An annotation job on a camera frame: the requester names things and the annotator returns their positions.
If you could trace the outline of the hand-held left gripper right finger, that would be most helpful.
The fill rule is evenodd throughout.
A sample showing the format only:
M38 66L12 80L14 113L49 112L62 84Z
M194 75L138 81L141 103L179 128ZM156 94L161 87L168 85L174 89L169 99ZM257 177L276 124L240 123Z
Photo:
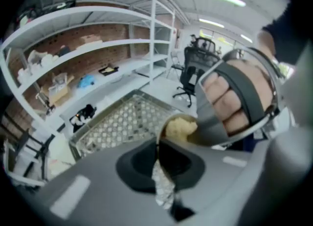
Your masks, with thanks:
M161 139L170 215L184 225L290 226L307 220L309 130L292 128L251 153Z

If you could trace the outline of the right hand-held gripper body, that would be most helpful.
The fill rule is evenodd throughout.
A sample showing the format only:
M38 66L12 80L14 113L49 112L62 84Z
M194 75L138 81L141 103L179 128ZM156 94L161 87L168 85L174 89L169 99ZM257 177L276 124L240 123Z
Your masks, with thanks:
M261 129L280 113L280 70L266 54L255 48L246 47L243 52L243 56L237 58L239 50L234 49L220 59L209 51L195 47L188 48L188 66L194 67L196 72L201 73L195 84L198 115L197 133L201 143L223 145L239 141ZM253 59L266 68L270 78L269 83L273 99L265 111L252 82L241 71L227 63L229 60ZM233 135L227 133L204 92L203 84L214 72L225 78L230 88L238 95L242 109L248 117L249 127Z

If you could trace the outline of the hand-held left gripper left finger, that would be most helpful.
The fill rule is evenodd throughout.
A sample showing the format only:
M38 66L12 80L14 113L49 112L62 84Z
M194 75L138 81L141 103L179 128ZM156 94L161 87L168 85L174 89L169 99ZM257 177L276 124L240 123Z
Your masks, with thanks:
M154 139L91 154L36 195L63 226L157 226Z

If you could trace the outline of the person's right hand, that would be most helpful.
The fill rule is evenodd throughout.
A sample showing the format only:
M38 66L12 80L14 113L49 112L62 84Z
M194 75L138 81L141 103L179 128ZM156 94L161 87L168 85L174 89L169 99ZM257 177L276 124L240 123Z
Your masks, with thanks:
M273 99L266 68L254 59L229 60L227 63L241 71L252 82L265 111ZM241 101L225 78L214 72L205 80L203 88L207 100L213 105L218 119L229 135L249 127L248 117L242 109Z

